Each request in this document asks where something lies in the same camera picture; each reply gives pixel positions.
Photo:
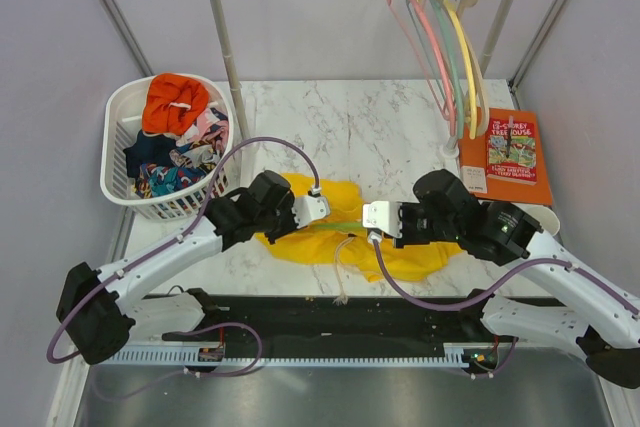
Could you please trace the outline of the green hanger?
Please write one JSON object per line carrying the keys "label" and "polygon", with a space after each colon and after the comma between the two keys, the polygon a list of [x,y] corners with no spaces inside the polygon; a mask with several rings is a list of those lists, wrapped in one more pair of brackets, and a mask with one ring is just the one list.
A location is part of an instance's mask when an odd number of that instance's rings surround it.
{"label": "green hanger", "polygon": [[355,234],[356,232],[364,231],[365,228],[359,221],[347,221],[347,222],[325,222],[314,223],[312,225],[314,230],[318,231],[335,231],[344,234]]}

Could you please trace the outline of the yellow shorts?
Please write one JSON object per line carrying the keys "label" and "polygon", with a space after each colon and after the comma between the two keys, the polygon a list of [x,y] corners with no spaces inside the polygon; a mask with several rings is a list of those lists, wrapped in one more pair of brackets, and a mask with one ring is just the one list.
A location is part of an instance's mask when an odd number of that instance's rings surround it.
{"label": "yellow shorts", "polygon": [[[320,181],[322,194],[327,198],[331,214],[319,221],[361,223],[362,206],[360,188],[350,181]],[[367,241],[366,230],[355,234],[335,231],[318,231],[312,226],[289,234],[275,243],[267,241],[265,235],[256,238],[270,254],[280,260],[305,265],[332,265],[349,272],[361,274],[367,281],[383,279],[374,248]],[[385,267],[396,281],[419,282],[430,274],[443,269],[449,259],[462,252],[451,242],[434,242],[428,245],[393,247],[385,241],[381,244]]]}

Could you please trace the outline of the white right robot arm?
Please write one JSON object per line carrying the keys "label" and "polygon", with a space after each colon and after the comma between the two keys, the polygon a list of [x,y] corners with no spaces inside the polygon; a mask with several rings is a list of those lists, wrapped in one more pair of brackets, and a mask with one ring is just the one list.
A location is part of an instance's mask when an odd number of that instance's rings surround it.
{"label": "white right robot arm", "polygon": [[384,232],[395,247],[453,242],[472,257],[518,274],[559,301],[543,307],[493,291],[458,315],[458,328],[477,341],[490,332],[554,347],[620,387],[639,386],[639,299],[579,260],[517,205],[479,201],[450,171],[423,175],[414,202],[394,202]]}

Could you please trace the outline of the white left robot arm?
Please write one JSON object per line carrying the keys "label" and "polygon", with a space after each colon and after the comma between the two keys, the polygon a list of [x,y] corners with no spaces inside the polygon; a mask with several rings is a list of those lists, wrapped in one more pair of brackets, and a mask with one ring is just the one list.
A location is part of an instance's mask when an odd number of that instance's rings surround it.
{"label": "white left robot arm", "polygon": [[66,275],[56,317],[90,364],[99,364],[125,346],[135,325],[133,307],[153,289],[191,265],[250,240],[256,234],[278,239],[298,229],[290,183],[273,171],[249,186],[213,198],[193,225],[135,257],[99,269],[81,262]]}

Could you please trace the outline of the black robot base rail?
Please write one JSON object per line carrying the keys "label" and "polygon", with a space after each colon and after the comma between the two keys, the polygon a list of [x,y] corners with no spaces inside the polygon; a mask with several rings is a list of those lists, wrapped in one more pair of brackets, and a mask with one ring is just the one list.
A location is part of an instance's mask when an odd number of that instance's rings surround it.
{"label": "black robot base rail", "polygon": [[439,312],[415,306],[402,298],[353,297],[337,305],[329,297],[208,295],[197,291],[205,317],[197,334],[177,328],[162,335],[165,341],[221,341],[232,354],[252,357],[253,336],[238,327],[203,333],[213,325],[237,322],[253,328],[263,343],[263,354],[274,357],[387,357],[432,356],[446,344],[505,346],[510,336],[490,333],[476,307],[464,312]]}

